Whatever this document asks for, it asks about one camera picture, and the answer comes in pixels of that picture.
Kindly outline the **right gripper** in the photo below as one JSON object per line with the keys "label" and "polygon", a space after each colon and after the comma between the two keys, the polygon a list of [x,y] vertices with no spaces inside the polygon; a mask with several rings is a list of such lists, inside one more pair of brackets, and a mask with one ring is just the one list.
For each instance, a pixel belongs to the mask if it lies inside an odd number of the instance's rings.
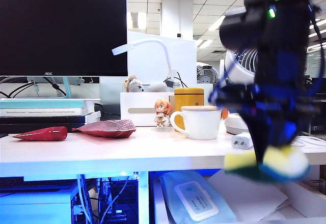
{"label": "right gripper", "polygon": [[302,89],[272,84],[230,84],[215,87],[208,101],[212,105],[238,112],[247,124],[255,150],[257,164],[262,162],[268,145],[289,145],[297,133],[298,122],[307,122],[319,112],[313,101],[321,88],[314,82]]}

